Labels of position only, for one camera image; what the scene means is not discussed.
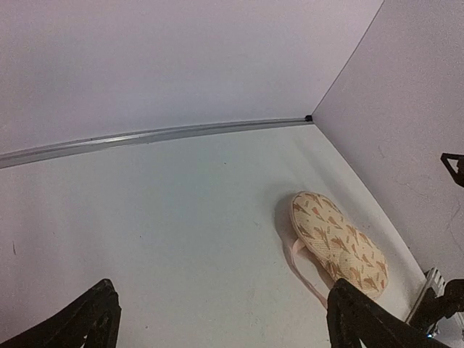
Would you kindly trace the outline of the floral mesh laundry bag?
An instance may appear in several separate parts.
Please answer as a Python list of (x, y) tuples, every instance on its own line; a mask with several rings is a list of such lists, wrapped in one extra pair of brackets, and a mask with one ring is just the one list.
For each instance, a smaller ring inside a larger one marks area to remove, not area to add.
[(298, 270), (297, 254), (306, 249), (332, 281), (349, 281), (370, 299), (378, 299), (389, 282), (383, 252), (361, 232), (327, 196), (300, 191), (290, 200), (289, 219), (295, 235), (283, 242), (287, 263), (304, 286), (324, 308), (327, 299)]

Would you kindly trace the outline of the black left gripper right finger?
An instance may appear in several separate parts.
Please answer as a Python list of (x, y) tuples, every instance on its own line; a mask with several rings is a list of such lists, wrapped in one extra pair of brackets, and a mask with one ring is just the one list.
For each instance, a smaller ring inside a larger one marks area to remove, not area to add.
[(445, 347), (376, 304), (340, 278), (327, 298), (327, 326), (332, 347)]

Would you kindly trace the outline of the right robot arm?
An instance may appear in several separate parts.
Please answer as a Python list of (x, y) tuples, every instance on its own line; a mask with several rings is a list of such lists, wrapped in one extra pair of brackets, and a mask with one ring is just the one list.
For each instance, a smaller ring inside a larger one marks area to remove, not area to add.
[(437, 268), (426, 273), (426, 284), (408, 315), (406, 323), (422, 331), (428, 338), (436, 335), (436, 324), (463, 312), (463, 279), (446, 282)]

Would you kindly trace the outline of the aluminium table edge rail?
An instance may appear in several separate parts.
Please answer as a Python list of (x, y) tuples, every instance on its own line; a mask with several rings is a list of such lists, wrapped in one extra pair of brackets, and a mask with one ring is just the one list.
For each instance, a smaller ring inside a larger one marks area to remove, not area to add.
[(142, 130), (121, 133), (113, 136), (87, 138), (64, 143), (23, 149), (1, 155), (1, 168), (16, 167), (44, 160), (68, 157), (78, 154), (92, 153), (121, 146), (152, 144), (159, 141), (191, 138), (241, 131), (264, 130), (271, 128), (285, 128), (301, 125), (312, 125), (312, 115), (303, 118), (240, 121), (232, 123), (211, 123), (204, 125), (190, 125), (156, 130)]

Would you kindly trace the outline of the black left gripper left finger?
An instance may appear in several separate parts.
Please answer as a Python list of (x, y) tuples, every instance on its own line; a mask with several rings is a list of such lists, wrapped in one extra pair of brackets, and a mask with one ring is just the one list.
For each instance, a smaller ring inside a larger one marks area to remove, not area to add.
[(104, 278), (38, 325), (2, 347), (116, 347), (121, 307), (113, 283)]

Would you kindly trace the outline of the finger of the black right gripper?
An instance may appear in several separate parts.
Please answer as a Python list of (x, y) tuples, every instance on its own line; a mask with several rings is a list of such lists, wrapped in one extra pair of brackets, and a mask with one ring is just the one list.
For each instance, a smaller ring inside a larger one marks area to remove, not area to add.
[(460, 187), (464, 187), (464, 155), (442, 153), (440, 160), (446, 167), (453, 181)]

